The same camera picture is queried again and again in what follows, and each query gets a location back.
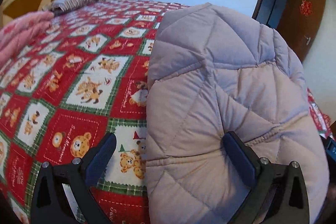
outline bedspread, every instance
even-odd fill
[[[45,33],[0,71],[0,189],[29,223],[42,162],[83,157],[106,132],[117,150],[95,199],[116,224],[148,224],[147,71],[167,10],[155,1],[95,3],[52,20]],[[85,220],[64,186],[77,220]]]

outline door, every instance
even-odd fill
[[[302,62],[319,29],[326,0],[287,0],[277,31]]]

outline blue gripper pad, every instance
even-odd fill
[[[111,134],[86,168],[85,184],[87,187],[97,184],[101,174],[105,171],[106,166],[109,163],[116,147],[116,136]]]
[[[256,171],[254,165],[229,132],[224,134],[223,145],[243,183],[246,186],[253,188],[256,184]]]

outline quilt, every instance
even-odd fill
[[[1,69],[0,190],[23,223],[41,164],[82,158],[112,132],[117,149],[91,192],[113,223],[149,224],[147,71],[163,15],[184,7],[125,0],[85,6],[54,18]]]

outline metal screw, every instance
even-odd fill
[[[73,164],[79,164],[81,162],[81,158],[74,158],[71,162]]]
[[[49,166],[49,162],[45,161],[44,163],[42,163],[42,167],[43,168],[47,168]]]
[[[268,158],[265,158],[265,157],[261,157],[261,158],[260,158],[260,162],[261,162],[262,164],[269,164],[269,159],[268,159]]]
[[[297,161],[292,161],[292,166],[294,167],[294,168],[299,168],[299,163],[297,162]]]

